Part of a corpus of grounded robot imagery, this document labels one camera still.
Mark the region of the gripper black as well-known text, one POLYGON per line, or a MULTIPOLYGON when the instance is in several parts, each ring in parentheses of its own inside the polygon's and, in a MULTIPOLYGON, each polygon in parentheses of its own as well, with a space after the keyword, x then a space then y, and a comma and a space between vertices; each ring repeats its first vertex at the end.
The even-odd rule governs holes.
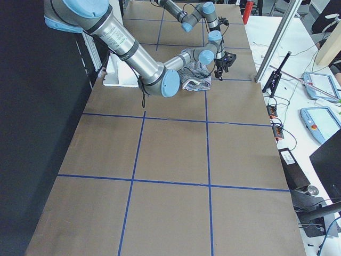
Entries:
POLYGON ((228 61, 227 61, 227 59, 216 59, 215 60, 215 66, 216 66, 216 70, 214 71, 215 78, 222 81, 223 80, 223 78, 222 78, 223 73, 228 72, 228 61))

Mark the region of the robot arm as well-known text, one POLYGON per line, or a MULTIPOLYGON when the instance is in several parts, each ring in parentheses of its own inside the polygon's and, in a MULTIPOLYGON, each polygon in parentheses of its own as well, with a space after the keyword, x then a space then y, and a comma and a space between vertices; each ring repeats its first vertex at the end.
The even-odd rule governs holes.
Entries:
POLYGON ((152 1, 159 7, 170 13, 180 24, 185 32, 190 32, 202 19, 206 20, 209 31, 221 31, 220 22, 215 12, 215 5, 212 2, 205 2, 194 6, 192 13, 185 12, 171 0, 152 1))
POLYGON ((145 94, 165 98, 174 96, 180 86, 178 70, 194 61, 204 65, 214 62, 214 75, 222 79, 223 72, 228 71, 236 55, 223 49, 220 25, 227 23, 227 20, 217 16, 214 4, 200 3, 191 14, 187 14, 173 1, 156 3, 175 17, 186 32, 205 19, 209 28, 208 43, 204 47, 183 50, 162 63, 154 60, 121 24, 108 1, 44 1, 44 18, 46 25, 52 29, 97 36, 121 61, 138 72, 139 88, 145 94))

